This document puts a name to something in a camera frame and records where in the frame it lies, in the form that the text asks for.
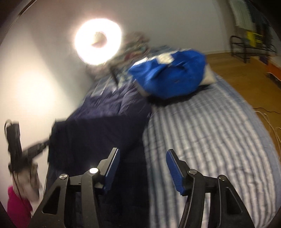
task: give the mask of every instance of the glowing ring light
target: glowing ring light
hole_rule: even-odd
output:
[[[107,43],[103,47],[93,47],[96,32],[105,35]],[[79,57],[86,63],[98,65],[111,59],[121,44],[120,27],[108,19],[92,19],[78,30],[75,37],[75,48]]]

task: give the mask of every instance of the wall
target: wall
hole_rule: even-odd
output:
[[[1,40],[25,2],[0,29]],[[143,31],[153,46],[204,53],[228,51],[229,36],[235,33],[226,0],[37,0],[0,46],[0,124],[8,118],[19,121],[23,147],[48,137],[54,120],[66,118],[91,85],[73,41],[78,28],[92,18],[111,19],[123,33]],[[0,158],[0,200],[6,206],[11,177],[3,132]],[[37,159],[43,185],[46,159],[47,152]]]

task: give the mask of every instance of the striped blanket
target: striped blanket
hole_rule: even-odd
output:
[[[170,148],[205,176],[226,175],[256,228],[266,227],[281,205],[281,169],[269,134],[246,101],[217,78],[188,101],[153,107],[143,135],[151,228],[178,227],[186,202],[166,165]],[[209,208],[206,194],[202,227],[207,227]]]

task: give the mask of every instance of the blue gripper pad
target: blue gripper pad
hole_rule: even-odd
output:
[[[117,149],[105,174],[105,182],[104,182],[105,184],[103,186],[103,190],[105,191],[105,193],[111,188],[119,161],[120,161],[120,150]]]
[[[172,179],[174,181],[176,190],[183,195],[185,192],[185,188],[183,186],[183,173],[181,172],[171,150],[168,150],[166,153],[166,163],[168,165],[168,168],[170,170],[170,174],[172,176]]]

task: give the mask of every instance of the wooden floor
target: wooden floor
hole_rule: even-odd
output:
[[[229,53],[207,55],[207,61],[212,70],[232,85],[253,108],[263,107],[268,111],[281,113],[281,88],[274,80],[266,76],[265,65],[258,63],[255,59],[245,64]],[[267,112],[264,109],[258,109],[258,111],[268,115],[274,128],[281,127],[280,114]],[[268,123],[260,114],[258,116],[269,131]],[[278,130],[278,134],[281,137],[281,130]],[[270,135],[277,147],[273,131]]]

